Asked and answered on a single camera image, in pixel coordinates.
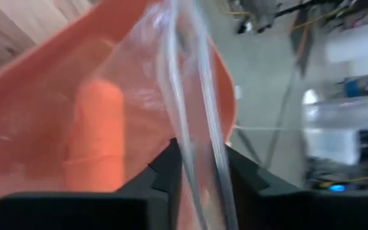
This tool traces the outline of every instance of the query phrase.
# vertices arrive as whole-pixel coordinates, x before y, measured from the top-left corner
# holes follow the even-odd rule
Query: wooden surface
[[[92,0],[0,0],[0,67],[87,11]]]

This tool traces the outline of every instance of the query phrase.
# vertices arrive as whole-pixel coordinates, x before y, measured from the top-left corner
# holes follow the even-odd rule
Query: orange object
[[[157,83],[128,56],[119,55],[123,59],[114,69],[103,64],[116,58],[114,45],[147,4],[103,0],[0,71],[0,197],[21,191],[112,192],[169,144],[174,135],[166,112],[149,109],[129,92],[148,89],[152,100],[162,102]],[[228,139],[236,117],[233,83],[217,51],[214,58]]]

